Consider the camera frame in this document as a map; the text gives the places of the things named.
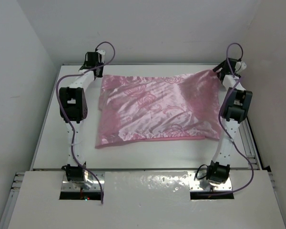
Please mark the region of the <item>pink satin pillowcase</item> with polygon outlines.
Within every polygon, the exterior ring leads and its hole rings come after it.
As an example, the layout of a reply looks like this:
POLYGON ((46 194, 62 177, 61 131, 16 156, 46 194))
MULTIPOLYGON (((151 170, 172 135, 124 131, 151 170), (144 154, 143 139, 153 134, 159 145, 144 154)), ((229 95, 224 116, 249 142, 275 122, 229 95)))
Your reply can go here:
POLYGON ((106 75, 96 148, 141 141, 218 140, 220 81, 211 70, 174 77, 106 75))

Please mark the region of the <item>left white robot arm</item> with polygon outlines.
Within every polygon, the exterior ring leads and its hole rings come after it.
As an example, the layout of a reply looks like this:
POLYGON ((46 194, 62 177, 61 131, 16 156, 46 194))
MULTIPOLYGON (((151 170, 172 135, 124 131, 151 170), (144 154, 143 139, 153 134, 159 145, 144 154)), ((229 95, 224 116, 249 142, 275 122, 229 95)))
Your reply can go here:
POLYGON ((67 126, 70 151, 67 165, 63 166, 62 170, 65 171, 67 180, 78 186, 90 187, 93 182, 92 176, 85 170, 86 161, 82 150, 84 120, 88 116, 85 91, 98 76, 102 76, 103 67, 95 67, 103 65, 104 59, 104 50, 87 52, 74 81, 58 90, 60 115, 67 126))

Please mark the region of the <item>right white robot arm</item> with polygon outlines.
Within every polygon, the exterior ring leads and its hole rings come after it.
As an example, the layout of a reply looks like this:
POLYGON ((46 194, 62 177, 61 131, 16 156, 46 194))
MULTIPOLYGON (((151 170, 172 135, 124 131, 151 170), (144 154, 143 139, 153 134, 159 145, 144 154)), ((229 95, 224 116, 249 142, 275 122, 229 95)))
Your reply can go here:
POLYGON ((237 73, 245 68, 242 60, 227 58, 213 69, 226 89, 226 96, 218 115, 223 131, 206 172, 206 180, 212 185, 223 184, 229 178, 235 136, 240 124, 247 118, 252 101, 253 93, 241 85, 241 76, 237 73))

